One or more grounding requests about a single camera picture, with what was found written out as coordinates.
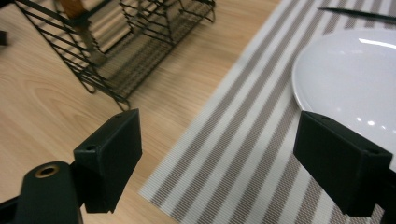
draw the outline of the white plate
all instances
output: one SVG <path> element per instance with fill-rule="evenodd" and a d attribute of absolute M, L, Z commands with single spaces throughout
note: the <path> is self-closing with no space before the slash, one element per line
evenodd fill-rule
<path fill-rule="evenodd" d="M 292 86 L 302 110 L 335 119 L 396 154 L 396 32 L 323 36 L 297 57 Z M 396 160 L 390 167 L 396 171 Z"/>

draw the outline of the knife blade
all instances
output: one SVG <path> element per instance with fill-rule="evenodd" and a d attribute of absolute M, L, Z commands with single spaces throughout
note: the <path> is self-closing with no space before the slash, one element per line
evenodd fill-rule
<path fill-rule="evenodd" d="M 369 21 L 382 21 L 384 23 L 396 25 L 396 17 L 386 16 L 371 12 L 352 10 L 340 7 L 318 7 L 319 10 L 330 11 L 342 15 L 348 15 L 356 18 L 362 18 Z"/>

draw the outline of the black metal wire rack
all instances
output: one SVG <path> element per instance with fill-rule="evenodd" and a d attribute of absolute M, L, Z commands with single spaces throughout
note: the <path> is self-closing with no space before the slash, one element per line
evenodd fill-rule
<path fill-rule="evenodd" d="M 135 88 L 201 20 L 215 20 L 215 0 L 102 0 L 74 20 L 57 0 L 16 5 L 84 88 L 104 92 L 121 110 L 130 108 Z M 106 57 L 101 64 L 90 61 L 75 29 L 87 22 L 95 49 Z"/>

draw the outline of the wooden table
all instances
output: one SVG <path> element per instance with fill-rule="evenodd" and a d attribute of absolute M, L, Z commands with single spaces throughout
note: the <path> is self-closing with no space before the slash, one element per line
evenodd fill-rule
<path fill-rule="evenodd" d="M 137 192 L 237 60 L 279 0 L 218 0 L 217 21 L 202 22 L 130 97 L 140 109 L 144 155 L 115 214 L 85 223 L 175 223 Z M 23 176 L 73 149 L 120 112 L 91 95 L 14 5 L 0 9 L 0 202 L 19 195 Z"/>

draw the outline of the striped placemat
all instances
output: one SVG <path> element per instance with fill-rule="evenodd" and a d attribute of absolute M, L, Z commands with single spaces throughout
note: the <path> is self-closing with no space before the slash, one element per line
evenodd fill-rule
<path fill-rule="evenodd" d="M 392 25 L 317 7 L 396 14 L 391 0 L 282 0 L 140 194 L 182 223 L 379 223 L 343 216 L 293 157 L 300 109 L 290 84 L 309 42 Z"/>

